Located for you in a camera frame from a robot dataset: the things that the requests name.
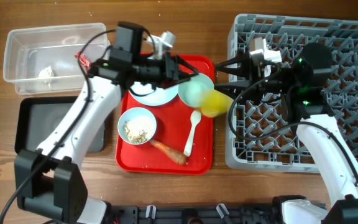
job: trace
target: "brown tabletop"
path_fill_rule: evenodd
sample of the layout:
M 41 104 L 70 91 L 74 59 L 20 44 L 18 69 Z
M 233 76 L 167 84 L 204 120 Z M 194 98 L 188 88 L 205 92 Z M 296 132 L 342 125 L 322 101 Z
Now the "brown tabletop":
M 7 33 L 13 29 L 102 22 L 108 29 L 117 21 L 142 24 L 155 35 L 177 36 L 172 52 L 198 54 L 221 62 L 227 57 L 227 35 L 240 13 L 358 20 L 358 1 L 174 1 L 174 0 L 0 0 L 0 212 L 15 190 L 13 160 L 20 102 L 14 85 L 2 79 Z M 226 82 L 219 75 L 218 82 Z M 301 194 L 329 203 L 320 175 L 233 170 L 224 161 L 225 116 L 215 119 L 214 157 L 202 176 L 136 174 L 121 170 L 115 161 L 120 108 L 106 127 L 104 151 L 85 157 L 82 175 L 89 195 L 113 205 L 216 205 L 270 202 L 276 195 Z M 24 212 L 13 203 L 6 223 L 42 223 L 46 218 Z

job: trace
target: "white spoon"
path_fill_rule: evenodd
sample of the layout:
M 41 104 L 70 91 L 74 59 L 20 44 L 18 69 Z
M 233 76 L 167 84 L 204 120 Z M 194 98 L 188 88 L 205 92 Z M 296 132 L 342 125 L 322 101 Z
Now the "white spoon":
M 197 124 L 201 121 L 201 113 L 199 111 L 192 112 L 190 116 L 190 121 L 191 121 L 190 134 L 186 142 L 185 150 L 183 151 L 184 155 L 187 157 L 189 157 L 191 154 L 191 148 L 193 147 L 194 132 L 196 131 Z

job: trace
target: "dish rack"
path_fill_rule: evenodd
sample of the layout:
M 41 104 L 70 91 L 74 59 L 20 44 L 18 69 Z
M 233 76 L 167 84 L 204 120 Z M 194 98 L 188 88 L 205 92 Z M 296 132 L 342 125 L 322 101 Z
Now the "dish rack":
M 270 50 L 281 51 L 282 67 L 289 67 L 308 43 L 318 42 L 331 48 L 332 74 L 323 94 L 335 112 L 345 142 L 358 161 L 358 21 L 239 14 L 227 38 L 227 59 L 244 53 L 250 40 L 256 37 L 265 38 Z M 229 75 L 230 82 L 243 79 Z M 278 95 L 268 93 L 263 100 L 276 97 Z M 280 101 L 257 106 L 250 101 L 238 104 L 232 121 L 237 131 L 250 137 L 287 124 L 280 114 Z M 233 169 L 319 172 L 307 148 L 290 128 L 260 141 L 241 141 L 226 122 L 225 155 L 226 164 Z

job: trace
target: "yellow object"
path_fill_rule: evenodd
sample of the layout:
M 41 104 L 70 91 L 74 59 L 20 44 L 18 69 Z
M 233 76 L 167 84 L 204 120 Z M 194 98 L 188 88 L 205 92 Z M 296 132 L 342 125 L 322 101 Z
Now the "yellow object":
M 200 111 L 203 115 L 213 118 L 226 113 L 232 102 L 233 99 L 225 94 L 216 90 L 208 90 L 203 93 Z

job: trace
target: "red candy wrapper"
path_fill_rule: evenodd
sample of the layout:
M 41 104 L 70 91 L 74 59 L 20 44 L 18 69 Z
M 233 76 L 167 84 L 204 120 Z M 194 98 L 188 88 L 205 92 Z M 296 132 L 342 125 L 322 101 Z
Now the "red candy wrapper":
M 78 52 L 76 55 L 75 55 L 75 58 L 77 59 L 78 56 L 80 55 L 80 53 Z M 88 69 L 90 68 L 90 65 L 91 65 L 91 61 L 85 57 L 84 54 L 81 54 L 80 56 L 80 62 L 81 64 L 85 67 L 85 70 L 88 71 Z

